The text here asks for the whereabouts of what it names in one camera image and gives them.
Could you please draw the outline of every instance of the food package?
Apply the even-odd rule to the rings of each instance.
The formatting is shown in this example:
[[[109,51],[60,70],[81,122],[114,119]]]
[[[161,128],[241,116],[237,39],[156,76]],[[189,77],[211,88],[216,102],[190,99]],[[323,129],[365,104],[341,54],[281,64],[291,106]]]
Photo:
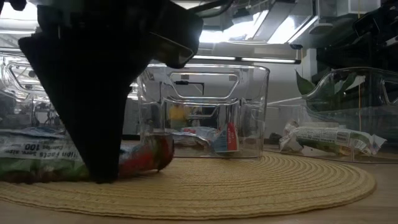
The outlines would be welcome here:
[[[279,140],[280,151],[300,152],[309,146],[325,152],[349,156],[364,154],[376,155],[386,141],[376,135],[343,128],[321,128],[316,126],[298,126],[290,121],[284,132],[287,134]]]
[[[211,152],[237,152],[239,151],[239,139],[236,127],[228,123],[222,130],[209,127],[186,127],[180,132],[173,132],[175,144],[183,146],[201,145],[204,150]]]
[[[174,155],[171,135],[153,135],[142,145],[122,144],[119,176],[161,170]],[[72,140],[51,129],[0,130],[0,180],[49,182],[87,180],[89,173]]]

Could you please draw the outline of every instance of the round placemat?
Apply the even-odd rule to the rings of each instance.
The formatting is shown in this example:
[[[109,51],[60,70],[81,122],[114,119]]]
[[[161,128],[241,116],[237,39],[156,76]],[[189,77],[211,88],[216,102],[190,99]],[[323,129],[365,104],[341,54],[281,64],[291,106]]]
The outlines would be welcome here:
[[[251,161],[175,159],[160,173],[114,184],[0,182],[0,199],[91,215],[206,220],[346,205],[375,188],[373,176],[357,167],[264,153]]]

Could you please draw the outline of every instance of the wooden table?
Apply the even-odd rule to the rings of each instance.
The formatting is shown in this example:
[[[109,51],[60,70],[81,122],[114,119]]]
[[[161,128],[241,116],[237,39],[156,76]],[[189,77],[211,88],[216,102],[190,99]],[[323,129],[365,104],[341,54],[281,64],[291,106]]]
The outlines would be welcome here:
[[[214,220],[205,222],[135,220],[130,218],[96,217],[30,208],[0,201],[0,223],[64,224],[64,223],[398,223],[398,165],[353,164],[374,174],[377,190],[368,198],[350,205],[316,210],[295,215],[250,218],[245,220]]]

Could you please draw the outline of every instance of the black cable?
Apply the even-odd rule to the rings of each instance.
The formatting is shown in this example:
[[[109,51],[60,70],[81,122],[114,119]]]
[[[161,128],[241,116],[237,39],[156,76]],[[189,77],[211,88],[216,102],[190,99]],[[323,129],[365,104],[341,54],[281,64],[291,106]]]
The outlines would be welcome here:
[[[226,12],[231,6],[232,3],[234,2],[234,0],[219,0],[219,1],[214,1],[214,2],[209,2],[207,4],[203,4],[197,7],[193,7],[191,9],[189,9],[189,11],[192,11],[194,13],[196,13],[199,17],[201,18],[211,18],[211,17],[216,17],[221,15],[222,13]],[[201,13],[203,11],[209,10],[209,9],[213,9],[214,7],[218,7],[221,6],[221,9],[219,11],[216,12],[212,12],[209,14],[204,14]]]

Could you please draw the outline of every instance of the woven placemat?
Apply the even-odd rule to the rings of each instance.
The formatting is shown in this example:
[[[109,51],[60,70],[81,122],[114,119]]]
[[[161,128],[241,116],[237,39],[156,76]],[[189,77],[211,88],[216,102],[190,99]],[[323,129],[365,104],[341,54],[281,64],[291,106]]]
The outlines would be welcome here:
[[[115,217],[206,220],[335,207],[376,188],[366,171],[303,157],[175,159],[160,173],[116,182],[0,182],[0,199],[32,207]]]

